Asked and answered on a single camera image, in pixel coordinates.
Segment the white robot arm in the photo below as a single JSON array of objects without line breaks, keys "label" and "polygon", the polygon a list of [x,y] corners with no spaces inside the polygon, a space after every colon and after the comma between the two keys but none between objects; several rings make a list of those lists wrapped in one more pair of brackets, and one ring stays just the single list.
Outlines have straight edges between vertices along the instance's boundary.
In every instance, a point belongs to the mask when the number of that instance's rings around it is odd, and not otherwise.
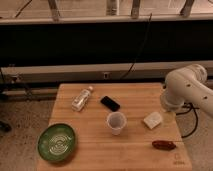
[{"label": "white robot arm", "polygon": [[213,90],[205,85],[206,69],[199,64],[175,69],[165,77],[165,90],[160,102],[166,111],[176,111],[186,101],[197,105],[213,118]]}]

